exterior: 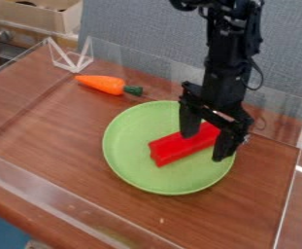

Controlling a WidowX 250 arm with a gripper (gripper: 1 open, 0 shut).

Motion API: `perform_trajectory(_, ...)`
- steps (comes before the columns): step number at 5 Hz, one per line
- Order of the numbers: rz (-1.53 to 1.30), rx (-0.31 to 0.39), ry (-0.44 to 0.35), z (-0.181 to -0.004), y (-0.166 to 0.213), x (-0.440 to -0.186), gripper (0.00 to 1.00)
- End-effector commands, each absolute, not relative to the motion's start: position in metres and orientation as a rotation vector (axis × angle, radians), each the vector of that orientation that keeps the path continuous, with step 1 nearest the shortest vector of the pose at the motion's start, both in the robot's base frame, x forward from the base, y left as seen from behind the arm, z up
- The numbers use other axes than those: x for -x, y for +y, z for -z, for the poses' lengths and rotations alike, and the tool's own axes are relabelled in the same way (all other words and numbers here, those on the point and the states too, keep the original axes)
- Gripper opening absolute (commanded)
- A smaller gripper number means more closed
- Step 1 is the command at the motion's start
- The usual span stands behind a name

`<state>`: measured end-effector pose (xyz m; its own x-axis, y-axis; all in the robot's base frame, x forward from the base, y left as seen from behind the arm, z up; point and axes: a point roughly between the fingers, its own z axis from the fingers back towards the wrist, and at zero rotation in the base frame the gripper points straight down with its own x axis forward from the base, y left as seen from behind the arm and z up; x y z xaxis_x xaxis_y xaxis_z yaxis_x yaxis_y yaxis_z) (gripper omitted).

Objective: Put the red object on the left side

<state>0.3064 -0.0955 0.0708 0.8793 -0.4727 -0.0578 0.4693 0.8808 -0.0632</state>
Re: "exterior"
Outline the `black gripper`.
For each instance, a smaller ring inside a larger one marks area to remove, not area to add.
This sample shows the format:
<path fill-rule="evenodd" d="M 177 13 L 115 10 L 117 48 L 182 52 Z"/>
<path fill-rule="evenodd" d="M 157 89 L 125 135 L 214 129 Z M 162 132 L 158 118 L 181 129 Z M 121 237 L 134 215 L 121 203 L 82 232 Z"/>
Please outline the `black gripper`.
<path fill-rule="evenodd" d="M 238 67 L 205 67 L 202 85 L 189 81 L 181 83 L 178 97 L 178 128 L 183 138 L 197 134 L 201 121 L 209 122 L 221 130 L 215 139 L 213 161 L 222 161 L 245 142 L 253 119 L 241 102 L 247 89 L 251 65 Z"/>

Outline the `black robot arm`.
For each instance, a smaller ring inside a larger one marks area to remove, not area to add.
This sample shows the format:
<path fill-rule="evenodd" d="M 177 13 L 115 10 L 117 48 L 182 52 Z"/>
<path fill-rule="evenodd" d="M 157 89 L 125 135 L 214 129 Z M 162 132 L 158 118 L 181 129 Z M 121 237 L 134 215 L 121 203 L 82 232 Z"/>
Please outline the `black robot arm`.
<path fill-rule="evenodd" d="M 205 74 L 201 85 L 181 83 L 178 128 L 185 138 L 199 131 L 202 122 L 221 130 L 213 160 L 230 157 L 246 141 L 253 118 L 241 102 L 250 73 L 259 70 L 253 60 L 259 52 L 263 0 L 169 0 L 182 11 L 197 11 L 206 20 Z"/>

